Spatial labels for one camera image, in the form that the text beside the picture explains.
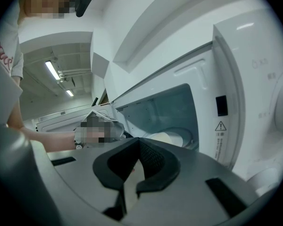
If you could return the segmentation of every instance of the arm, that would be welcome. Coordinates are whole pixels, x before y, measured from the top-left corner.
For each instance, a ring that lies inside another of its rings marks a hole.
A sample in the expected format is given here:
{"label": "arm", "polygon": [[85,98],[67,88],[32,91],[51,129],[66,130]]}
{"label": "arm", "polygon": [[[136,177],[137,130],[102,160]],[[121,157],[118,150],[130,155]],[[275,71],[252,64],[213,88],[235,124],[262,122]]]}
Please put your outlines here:
{"label": "arm", "polygon": [[[18,76],[12,77],[17,85],[20,84],[21,78]],[[75,133],[42,133],[35,132],[28,128],[25,128],[21,112],[20,112],[20,103],[17,103],[12,110],[9,119],[8,126],[14,129],[17,129],[23,132],[30,140],[39,141],[44,145],[44,148],[47,152],[56,152],[63,150],[74,150],[75,149]]]}

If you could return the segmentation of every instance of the fluorescent light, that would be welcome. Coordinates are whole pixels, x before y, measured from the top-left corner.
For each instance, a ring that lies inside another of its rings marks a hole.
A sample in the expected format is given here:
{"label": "fluorescent light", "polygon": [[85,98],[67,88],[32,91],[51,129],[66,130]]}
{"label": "fluorescent light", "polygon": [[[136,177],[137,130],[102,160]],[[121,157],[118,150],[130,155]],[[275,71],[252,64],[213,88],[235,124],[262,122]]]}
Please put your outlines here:
{"label": "fluorescent light", "polygon": [[66,92],[67,92],[71,97],[74,96],[74,95],[71,93],[70,90],[66,90]]}
{"label": "fluorescent light", "polygon": [[47,61],[45,62],[47,68],[49,69],[49,71],[52,73],[53,77],[55,77],[56,80],[59,80],[60,77],[58,76],[57,72],[55,71],[54,67],[52,66],[51,61]]}
{"label": "fluorescent light", "polygon": [[245,24],[245,25],[242,25],[242,26],[237,27],[237,30],[242,29],[242,28],[246,28],[246,27],[250,27],[250,26],[253,26],[253,25],[254,25],[254,23]]}

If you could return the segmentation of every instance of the warning triangle symbol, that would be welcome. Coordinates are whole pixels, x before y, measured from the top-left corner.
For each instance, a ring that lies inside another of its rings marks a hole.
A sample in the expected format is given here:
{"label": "warning triangle symbol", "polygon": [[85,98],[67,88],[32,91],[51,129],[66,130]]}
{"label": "warning triangle symbol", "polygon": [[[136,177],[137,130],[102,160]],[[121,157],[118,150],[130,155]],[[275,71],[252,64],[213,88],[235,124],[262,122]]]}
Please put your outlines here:
{"label": "warning triangle symbol", "polygon": [[226,130],[224,124],[222,123],[222,121],[218,124],[217,128],[215,131],[222,131],[222,130]]}

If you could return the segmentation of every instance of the cloth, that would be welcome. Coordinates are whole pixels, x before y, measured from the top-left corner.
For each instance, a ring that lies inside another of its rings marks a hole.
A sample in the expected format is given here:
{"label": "cloth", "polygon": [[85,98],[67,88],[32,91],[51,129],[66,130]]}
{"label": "cloth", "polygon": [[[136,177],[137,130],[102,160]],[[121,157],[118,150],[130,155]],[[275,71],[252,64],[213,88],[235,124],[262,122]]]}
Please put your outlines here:
{"label": "cloth", "polygon": [[19,0],[14,0],[0,20],[0,65],[10,76],[23,79],[23,54],[18,37]]}

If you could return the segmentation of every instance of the person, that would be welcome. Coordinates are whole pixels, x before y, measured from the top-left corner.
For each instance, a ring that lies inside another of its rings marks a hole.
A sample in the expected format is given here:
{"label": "person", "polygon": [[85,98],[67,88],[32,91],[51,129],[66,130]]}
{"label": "person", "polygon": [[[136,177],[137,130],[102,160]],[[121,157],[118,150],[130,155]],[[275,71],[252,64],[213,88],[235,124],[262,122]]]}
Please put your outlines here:
{"label": "person", "polygon": [[[11,76],[15,86],[23,79],[23,54],[20,51],[18,26],[26,17],[49,17],[69,12],[79,0],[14,0],[0,21],[0,65]],[[24,126],[19,99],[7,125],[23,132],[30,140],[39,141],[47,152],[75,149],[75,133],[41,133]]]}

